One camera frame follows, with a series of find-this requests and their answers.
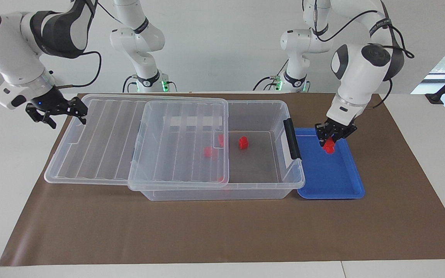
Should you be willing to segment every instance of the green light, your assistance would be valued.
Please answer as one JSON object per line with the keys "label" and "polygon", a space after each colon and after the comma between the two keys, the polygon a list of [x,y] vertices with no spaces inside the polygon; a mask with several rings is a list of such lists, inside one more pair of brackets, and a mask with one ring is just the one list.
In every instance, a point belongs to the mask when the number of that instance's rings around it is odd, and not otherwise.
{"label": "green light", "polygon": [[166,81],[162,81],[162,88],[164,92],[167,92],[169,90],[169,85]]}
{"label": "green light", "polygon": [[281,90],[282,86],[283,86],[283,81],[280,80],[279,83],[276,85],[276,90]]}

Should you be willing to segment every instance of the white table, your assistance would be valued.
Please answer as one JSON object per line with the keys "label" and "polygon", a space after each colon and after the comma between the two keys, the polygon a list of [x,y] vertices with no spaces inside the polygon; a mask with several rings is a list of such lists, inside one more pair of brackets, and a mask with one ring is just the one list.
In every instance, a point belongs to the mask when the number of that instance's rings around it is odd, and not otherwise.
{"label": "white table", "polygon": [[[423,95],[391,95],[392,117],[445,206],[445,109]],[[51,130],[23,110],[0,106],[0,255],[39,177],[65,117]],[[442,277],[445,260],[247,264],[135,264],[0,267],[0,277]]]}

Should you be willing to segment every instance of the plastic lid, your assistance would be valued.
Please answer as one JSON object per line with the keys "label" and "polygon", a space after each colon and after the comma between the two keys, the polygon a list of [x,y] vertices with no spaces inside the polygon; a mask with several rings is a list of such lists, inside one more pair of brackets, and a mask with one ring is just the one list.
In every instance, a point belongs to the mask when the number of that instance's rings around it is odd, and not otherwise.
{"label": "plastic lid", "polygon": [[229,181],[228,153],[226,100],[147,102],[129,171],[129,188],[222,188]]}
{"label": "plastic lid", "polygon": [[141,123],[144,123],[144,109],[149,102],[159,100],[221,103],[220,99],[201,97],[86,95],[82,101],[88,106],[87,125],[81,124],[77,118],[71,120],[44,173],[46,181],[128,185],[138,131]]}

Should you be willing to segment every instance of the table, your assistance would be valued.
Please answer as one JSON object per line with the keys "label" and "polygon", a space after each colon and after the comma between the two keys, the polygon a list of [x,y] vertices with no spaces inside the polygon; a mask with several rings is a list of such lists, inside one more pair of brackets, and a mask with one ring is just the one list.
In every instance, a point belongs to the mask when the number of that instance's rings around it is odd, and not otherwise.
{"label": "table", "polygon": [[[410,148],[445,205],[445,175],[440,175],[441,172],[445,172],[445,145],[443,145],[442,148],[433,148],[434,145],[445,142],[445,109],[441,106],[429,105],[423,96],[413,95],[393,95],[388,99],[387,105]],[[7,137],[4,136],[5,134],[15,135]],[[33,182],[40,173],[41,168],[38,167],[38,165],[42,167],[43,161],[53,144],[55,135],[56,133],[53,134],[48,131],[48,127],[44,127],[44,125],[37,127],[34,123],[28,121],[22,109],[11,112],[0,107],[0,171],[4,169],[7,173],[5,176],[0,175],[0,184],[4,184],[5,180],[7,181],[18,176],[19,183],[22,185],[30,185],[30,188],[0,188],[0,190],[8,193],[8,198],[0,199],[0,252],[5,246],[11,229],[30,192],[31,185],[33,185]],[[18,142],[20,148],[14,148],[15,142]],[[26,150],[26,148],[30,146],[32,146],[32,149]],[[8,159],[8,156],[22,157],[30,164],[27,164],[28,167],[23,167],[20,162]],[[33,169],[33,172],[31,170],[32,165],[37,166]],[[328,265],[324,263],[298,263],[299,268],[305,272],[307,272],[307,269],[311,269],[310,266],[313,264],[317,266],[320,265],[318,268],[323,270],[340,270],[340,275],[344,267],[347,276],[350,277],[348,273],[361,275],[362,270],[368,271],[369,265],[374,264],[376,268],[378,265],[386,265],[389,268],[395,269],[396,266],[393,267],[392,264],[397,264],[397,262],[344,262],[343,264],[341,264],[341,262],[331,262],[327,263]],[[399,262],[399,264],[406,265],[406,262]],[[427,263],[424,261],[410,261],[408,264],[413,267],[407,269],[407,271],[420,271],[420,269],[425,268]],[[440,262],[431,261],[430,264],[440,266],[438,269],[445,271],[445,260]],[[281,264],[269,265],[276,269],[281,266]],[[240,264],[223,264],[220,267],[230,271],[231,269],[240,267]],[[245,264],[245,266],[243,266],[243,268],[247,267],[253,268],[254,266],[252,266],[252,264]],[[46,269],[49,268],[50,267],[33,267],[24,269],[26,269],[25,271],[38,273],[39,271],[48,271]],[[60,269],[65,271],[65,269],[69,268],[72,269],[73,267],[63,267]],[[90,270],[96,267],[84,266],[83,268]],[[123,266],[115,267],[117,270],[123,268]],[[148,266],[138,265],[132,268],[140,270],[147,269]]]}

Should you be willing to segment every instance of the blue tray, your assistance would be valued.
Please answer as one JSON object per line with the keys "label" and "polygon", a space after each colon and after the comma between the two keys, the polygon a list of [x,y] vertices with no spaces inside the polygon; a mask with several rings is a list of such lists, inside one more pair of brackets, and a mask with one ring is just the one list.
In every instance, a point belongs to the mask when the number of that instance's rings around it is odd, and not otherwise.
{"label": "blue tray", "polygon": [[313,128],[296,128],[302,155],[305,186],[298,194],[305,199],[360,199],[365,195],[362,180],[346,140],[336,142],[335,152],[320,147]]}

